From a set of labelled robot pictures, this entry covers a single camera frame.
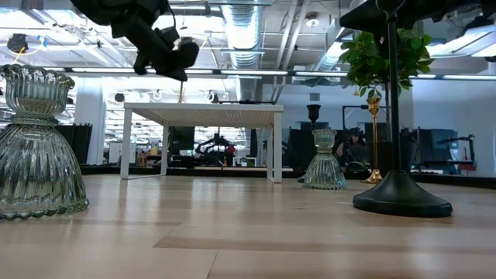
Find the black lamp stand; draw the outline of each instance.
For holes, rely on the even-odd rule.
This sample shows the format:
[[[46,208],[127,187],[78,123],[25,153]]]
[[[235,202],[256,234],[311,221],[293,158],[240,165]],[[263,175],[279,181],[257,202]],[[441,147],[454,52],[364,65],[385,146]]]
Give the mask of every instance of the black lamp stand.
[[[353,197],[353,205],[361,210],[387,215],[411,217],[447,217],[451,204],[418,186],[401,171],[400,129],[398,111],[397,10],[405,0],[376,0],[377,7],[387,15],[391,79],[391,129],[393,170],[375,187]]]

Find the wooden floor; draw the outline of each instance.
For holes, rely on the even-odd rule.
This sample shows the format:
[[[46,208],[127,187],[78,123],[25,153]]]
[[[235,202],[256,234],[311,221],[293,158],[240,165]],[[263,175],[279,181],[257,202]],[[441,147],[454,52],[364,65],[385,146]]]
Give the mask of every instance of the wooden floor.
[[[84,180],[86,211],[0,222],[0,278],[496,278],[496,191],[424,185],[454,215],[414,219],[355,209],[355,181]]]

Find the ribbed glass vase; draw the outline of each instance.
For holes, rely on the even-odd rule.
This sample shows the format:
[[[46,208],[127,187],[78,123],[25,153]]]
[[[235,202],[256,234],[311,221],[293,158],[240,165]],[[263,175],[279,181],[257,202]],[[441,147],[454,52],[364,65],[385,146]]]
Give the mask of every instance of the ribbed glass vase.
[[[56,130],[74,81],[43,68],[5,65],[7,105],[16,114],[0,134],[0,219],[72,213],[88,206],[81,170]]]
[[[317,154],[307,169],[305,188],[344,190],[346,181],[341,173],[338,160],[332,155],[335,130],[317,129],[312,132]]]

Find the white table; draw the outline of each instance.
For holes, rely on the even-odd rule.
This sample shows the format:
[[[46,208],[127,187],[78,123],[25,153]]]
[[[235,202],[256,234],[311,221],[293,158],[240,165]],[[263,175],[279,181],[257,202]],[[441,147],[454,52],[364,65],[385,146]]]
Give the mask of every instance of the white table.
[[[133,112],[164,126],[162,167],[167,172],[169,126],[215,126],[265,128],[267,133],[267,178],[282,181],[282,105],[207,105],[168,103],[125,103],[122,138],[121,179],[129,179],[129,150]]]

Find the gold candlestick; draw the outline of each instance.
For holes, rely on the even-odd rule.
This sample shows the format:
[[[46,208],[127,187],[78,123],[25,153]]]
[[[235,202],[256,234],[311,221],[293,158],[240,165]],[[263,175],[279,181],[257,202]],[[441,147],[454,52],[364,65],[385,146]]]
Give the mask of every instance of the gold candlestick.
[[[368,184],[377,184],[381,182],[382,176],[377,168],[378,159],[377,159],[377,113],[379,112],[379,103],[381,102],[381,97],[374,95],[367,99],[367,103],[369,104],[369,112],[372,113],[374,120],[374,169],[372,170],[372,175],[366,180],[362,181],[362,183]]]

